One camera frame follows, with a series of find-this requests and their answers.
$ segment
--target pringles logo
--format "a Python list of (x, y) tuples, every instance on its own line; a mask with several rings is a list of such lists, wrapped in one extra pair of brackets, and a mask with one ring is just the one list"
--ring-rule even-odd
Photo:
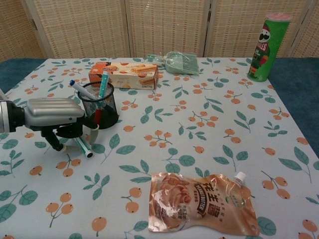
[(266, 42), (266, 43), (258, 43), (258, 48), (260, 48), (261, 50), (263, 50), (263, 51), (266, 51), (267, 50), (267, 48), (268, 48), (268, 43)]

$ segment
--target snack box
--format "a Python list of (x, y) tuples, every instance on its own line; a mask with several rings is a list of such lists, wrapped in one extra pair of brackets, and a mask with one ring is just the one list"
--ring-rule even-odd
[(109, 82), (115, 88), (154, 90), (159, 69), (156, 64), (97, 62), (89, 72), (90, 82), (101, 81), (103, 71), (110, 73)]

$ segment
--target blue carpet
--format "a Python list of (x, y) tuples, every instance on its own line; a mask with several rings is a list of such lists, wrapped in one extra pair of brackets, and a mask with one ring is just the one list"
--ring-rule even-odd
[(0, 63), (0, 88), (6, 93), (46, 59), (17, 58)]
[[(0, 88), (6, 93), (45, 59), (0, 63)], [(319, 157), (319, 58), (277, 58), (269, 81)]]
[(319, 157), (319, 58), (277, 58), (269, 81)]

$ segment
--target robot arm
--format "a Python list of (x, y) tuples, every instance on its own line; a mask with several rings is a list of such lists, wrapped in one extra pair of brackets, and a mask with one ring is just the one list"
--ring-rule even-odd
[(98, 135), (98, 125), (85, 117), (84, 111), (72, 99), (31, 99), (25, 108), (17, 107), (13, 102), (0, 102), (0, 133), (14, 132), (18, 126), (25, 125), (33, 131), (41, 131), (41, 136), (57, 151), (63, 149), (57, 135), (76, 138), (83, 134), (83, 125), (91, 129), (90, 143)]

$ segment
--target can lid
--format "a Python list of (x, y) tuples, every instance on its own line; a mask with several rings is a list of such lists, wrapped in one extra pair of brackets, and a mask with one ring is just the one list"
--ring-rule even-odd
[(269, 13), (266, 15), (266, 19), (270, 21), (290, 22), (293, 17), (286, 13)]
[(244, 183), (244, 180), (246, 178), (246, 174), (244, 174), (243, 172), (239, 172), (237, 173), (237, 175), (235, 176), (235, 178), (237, 178), (238, 180), (240, 180), (241, 182)]

